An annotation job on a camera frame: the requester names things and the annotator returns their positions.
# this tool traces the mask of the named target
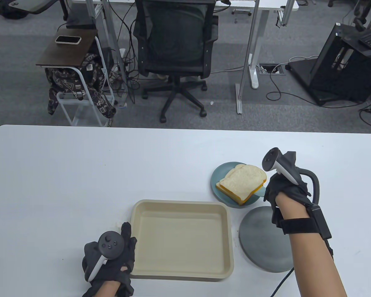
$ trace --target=patterned bag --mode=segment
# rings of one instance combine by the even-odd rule
[[[104,74],[100,57],[96,54],[86,54],[81,67],[78,69],[84,77],[93,103],[103,116],[112,118],[116,110],[102,92]],[[59,104],[57,99],[58,92],[72,93],[78,100],[84,99],[86,92],[78,74],[73,69],[45,68],[45,75],[51,84],[48,101],[49,114],[53,115]]]

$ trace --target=smartphone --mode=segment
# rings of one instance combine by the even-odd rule
[[[55,39],[55,42],[59,44],[79,44],[80,41],[81,41],[81,37],[79,36],[60,35]]]

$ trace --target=beige tray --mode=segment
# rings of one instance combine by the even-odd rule
[[[222,203],[141,200],[131,225],[138,240],[133,277],[220,280],[233,271],[231,220]]]

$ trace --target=hand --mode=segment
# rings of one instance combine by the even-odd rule
[[[312,205],[312,202],[307,198],[310,194],[308,193],[306,183],[302,182],[302,184],[296,185],[290,182],[282,174],[276,173],[269,180],[264,195],[264,201],[268,201],[273,210],[277,206],[276,197],[280,192],[286,194],[287,197],[302,205]]]
[[[283,192],[276,196],[276,204],[285,220],[309,217],[304,205],[287,197]]]
[[[93,281],[91,281],[92,287],[83,295],[83,297],[92,297],[94,296],[102,284],[105,281],[116,281],[121,283],[117,291],[117,297],[129,297],[133,295],[133,287],[130,285],[130,273],[133,270],[134,261],[135,261],[135,246],[136,238],[131,237],[131,226],[128,222],[125,222],[121,226],[121,235],[124,239],[124,250],[122,254],[114,260],[108,260],[105,265],[102,265],[98,274],[95,276]],[[97,242],[89,243],[91,245],[96,245]],[[85,272],[85,267],[87,267],[86,256],[83,259],[83,269]]]

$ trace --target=gray round base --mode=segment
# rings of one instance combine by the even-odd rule
[[[290,239],[271,222],[272,208],[252,209],[239,226],[239,240],[246,256],[260,268],[280,273],[293,268]]]

